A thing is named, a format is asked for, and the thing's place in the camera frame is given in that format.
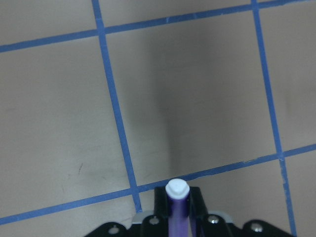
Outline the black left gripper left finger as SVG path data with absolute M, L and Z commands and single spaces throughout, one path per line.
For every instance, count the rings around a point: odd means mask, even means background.
M 154 190 L 154 209 L 135 214 L 130 228 L 107 222 L 87 234 L 88 237 L 167 237 L 168 198 L 165 187 Z

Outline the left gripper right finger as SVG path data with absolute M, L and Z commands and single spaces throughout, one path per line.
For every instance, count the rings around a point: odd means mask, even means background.
M 262 220 L 254 219 L 237 227 L 230 216 L 208 211 L 199 187 L 190 187 L 189 220 L 194 237 L 290 237 L 292 234 Z

